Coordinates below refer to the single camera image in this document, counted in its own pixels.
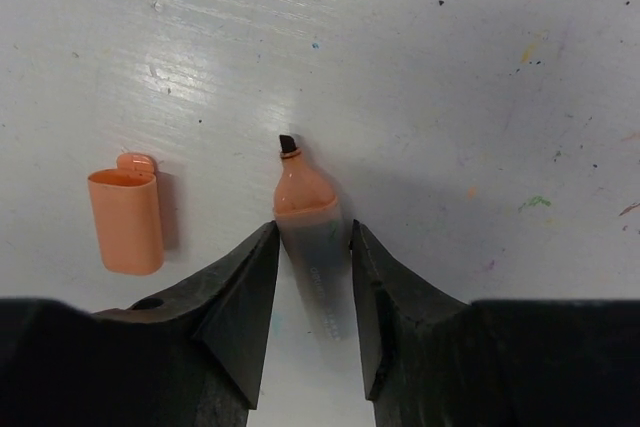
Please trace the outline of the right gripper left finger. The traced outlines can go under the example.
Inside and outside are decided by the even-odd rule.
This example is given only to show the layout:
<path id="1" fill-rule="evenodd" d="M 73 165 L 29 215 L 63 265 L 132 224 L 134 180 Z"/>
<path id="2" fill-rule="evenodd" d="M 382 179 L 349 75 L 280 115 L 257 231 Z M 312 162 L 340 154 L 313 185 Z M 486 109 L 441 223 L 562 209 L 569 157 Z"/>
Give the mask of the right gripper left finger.
<path id="1" fill-rule="evenodd" d="M 100 319 L 169 331 L 204 350 L 257 408 L 279 265 L 276 223 L 260 226 L 226 256 L 127 309 L 98 312 Z"/>

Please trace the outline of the grey pen orange tip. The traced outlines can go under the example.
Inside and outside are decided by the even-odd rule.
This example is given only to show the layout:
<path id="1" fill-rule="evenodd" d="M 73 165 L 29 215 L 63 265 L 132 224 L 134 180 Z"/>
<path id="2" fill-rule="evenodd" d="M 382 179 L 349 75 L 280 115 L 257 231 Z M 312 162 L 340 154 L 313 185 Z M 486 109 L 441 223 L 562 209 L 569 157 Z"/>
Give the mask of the grey pen orange tip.
<path id="1" fill-rule="evenodd" d="M 350 260 L 339 197 L 293 136 L 281 134 L 279 143 L 274 219 L 311 319 L 326 337 L 343 340 L 350 334 L 344 286 Z"/>

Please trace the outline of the orange pen cap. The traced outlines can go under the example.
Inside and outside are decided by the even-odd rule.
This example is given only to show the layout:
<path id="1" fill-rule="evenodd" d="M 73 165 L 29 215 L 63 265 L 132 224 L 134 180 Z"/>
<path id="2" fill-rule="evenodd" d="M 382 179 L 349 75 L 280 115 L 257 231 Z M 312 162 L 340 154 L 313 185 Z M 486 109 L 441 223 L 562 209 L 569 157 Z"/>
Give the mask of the orange pen cap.
<path id="1" fill-rule="evenodd" d="M 124 153 L 115 167 L 91 173 L 87 182 L 105 268 L 135 276 L 158 271 L 164 246 L 154 160 Z"/>

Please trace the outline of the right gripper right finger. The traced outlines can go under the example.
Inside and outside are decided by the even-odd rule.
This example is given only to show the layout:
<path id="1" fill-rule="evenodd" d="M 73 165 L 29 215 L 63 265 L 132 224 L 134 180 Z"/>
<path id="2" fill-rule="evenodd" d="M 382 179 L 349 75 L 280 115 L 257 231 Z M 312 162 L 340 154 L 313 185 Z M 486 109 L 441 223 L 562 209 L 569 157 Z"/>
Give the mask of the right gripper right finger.
<path id="1" fill-rule="evenodd" d="M 365 397 L 376 402 L 413 356 L 420 335 L 467 305 L 402 264 L 358 220 L 350 247 Z"/>

